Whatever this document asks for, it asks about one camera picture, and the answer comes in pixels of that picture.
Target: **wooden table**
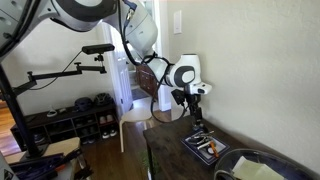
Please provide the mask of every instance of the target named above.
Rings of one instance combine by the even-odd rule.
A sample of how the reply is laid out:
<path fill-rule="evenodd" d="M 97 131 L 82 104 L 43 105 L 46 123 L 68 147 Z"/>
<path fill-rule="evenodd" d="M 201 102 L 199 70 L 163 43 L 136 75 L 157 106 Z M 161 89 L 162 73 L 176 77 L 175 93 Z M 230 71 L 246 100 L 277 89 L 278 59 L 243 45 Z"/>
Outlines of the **wooden table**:
<path fill-rule="evenodd" d="M 192 117 L 186 116 L 143 132 L 147 142 L 149 160 L 152 160 L 150 158 L 152 151 L 165 179 L 213 179 L 215 163 L 210 166 L 206 165 L 181 142 L 182 138 L 192 133 L 191 123 Z M 209 131 L 214 131 L 214 137 L 230 146 L 228 151 L 247 147 L 208 121 L 203 120 L 203 124 Z M 149 161 L 149 163 L 151 176 L 154 179 L 152 162 Z"/>
<path fill-rule="evenodd" d="M 63 155 L 67 155 L 79 147 L 80 147 L 80 138 L 75 137 L 75 138 L 67 139 L 64 141 L 57 142 L 57 143 L 49 144 L 49 146 L 48 146 L 46 152 L 43 154 L 43 156 L 49 156 L 49 155 L 54 155 L 54 154 L 59 154 L 59 153 L 63 153 Z M 7 163 L 10 164 L 10 163 L 19 162 L 20 159 L 24 156 L 24 154 L 25 154 L 25 152 L 21 152 L 21 153 L 6 156 L 4 158 L 7 161 Z M 78 162 L 79 162 L 81 168 L 83 168 L 85 166 L 83 164 L 84 162 L 80 161 L 82 159 L 83 159 L 83 157 L 78 158 Z M 71 169 L 68 179 L 73 179 L 75 166 L 76 166 L 75 164 L 76 164 L 76 162 L 73 160 L 73 161 L 71 161 L 72 168 L 69 168 L 68 167 L 69 165 L 67 165 L 67 168 L 65 168 L 68 171 L 70 171 L 70 169 Z"/>

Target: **white door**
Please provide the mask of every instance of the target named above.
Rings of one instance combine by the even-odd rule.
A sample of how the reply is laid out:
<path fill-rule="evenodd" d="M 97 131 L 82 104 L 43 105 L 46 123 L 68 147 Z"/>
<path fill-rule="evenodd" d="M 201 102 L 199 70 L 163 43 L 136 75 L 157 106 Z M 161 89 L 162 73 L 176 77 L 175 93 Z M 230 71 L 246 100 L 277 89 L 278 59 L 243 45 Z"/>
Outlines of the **white door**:
<path fill-rule="evenodd" d="M 112 81 L 115 91 L 118 114 L 128 112 L 133 104 L 132 93 L 127 66 L 127 55 L 123 49 L 121 36 L 117 30 L 109 25 L 103 26 L 106 42 L 112 43 L 115 47 L 113 57 L 109 60 L 112 74 Z"/>

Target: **chair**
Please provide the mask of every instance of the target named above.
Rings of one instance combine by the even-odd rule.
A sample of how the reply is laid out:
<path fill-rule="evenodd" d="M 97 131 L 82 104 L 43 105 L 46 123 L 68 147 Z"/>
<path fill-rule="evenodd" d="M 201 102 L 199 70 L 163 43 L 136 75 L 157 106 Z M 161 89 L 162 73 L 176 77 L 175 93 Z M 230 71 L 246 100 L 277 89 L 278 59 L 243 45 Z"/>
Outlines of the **chair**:
<path fill-rule="evenodd" d="M 144 121 L 144 129 L 147 129 L 147 122 L 151 123 L 151 112 L 148 109 L 139 107 L 134 108 L 125 114 L 122 115 L 120 120 L 120 143 L 121 143 L 121 152 L 124 152 L 124 146 L 123 146 L 123 133 L 122 133 L 122 125 L 125 122 L 140 122 Z"/>

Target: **wooden floor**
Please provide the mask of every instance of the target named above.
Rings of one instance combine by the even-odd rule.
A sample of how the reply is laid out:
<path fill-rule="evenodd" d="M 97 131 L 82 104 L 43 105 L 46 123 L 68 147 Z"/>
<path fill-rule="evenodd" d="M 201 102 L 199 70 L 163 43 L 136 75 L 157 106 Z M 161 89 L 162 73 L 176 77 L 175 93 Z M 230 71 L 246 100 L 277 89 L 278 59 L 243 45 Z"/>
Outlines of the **wooden floor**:
<path fill-rule="evenodd" d="M 171 121 L 171 112 L 155 111 L 155 116 L 163 121 Z M 160 123 L 153 120 L 153 126 Z M 13 118 L 7 108 L 0 109 L 0 150 L 4 155 L 20 152 L 10 128 Z M 146 151 L 143 137 L 143 123 L 125 123 L 124 153 L 120 150 L 119 133 L 106 140 L 82 146 L 84 156 L 92 167 L 93 180 L 145 180 L 147 170 L 142 165 L 141 153 Z"/>

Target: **shoe rack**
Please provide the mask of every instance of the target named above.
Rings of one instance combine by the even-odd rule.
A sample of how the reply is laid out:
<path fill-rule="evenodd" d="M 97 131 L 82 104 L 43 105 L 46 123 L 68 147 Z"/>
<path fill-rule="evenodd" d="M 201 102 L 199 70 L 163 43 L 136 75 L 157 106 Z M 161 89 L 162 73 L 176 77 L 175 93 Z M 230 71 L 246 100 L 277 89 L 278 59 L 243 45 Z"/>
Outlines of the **shoe rack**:
<path fill-rule="evenodd" d="M 25 117 L 37 145 L 51 144 L 73 137 L 79 137 L 82 145 L 92 144 L 114 138 L 119 131 L 114 103 L 93 107 L 84 112 L 75 112 L 73 107 L 68 107 L 66 112 L 57 116 L 46 115 L 47 112 L 42 112 Z M 25 151 L 26 146 L 17 126 L 14 125 L 10 130 L 21 151 Z"/>

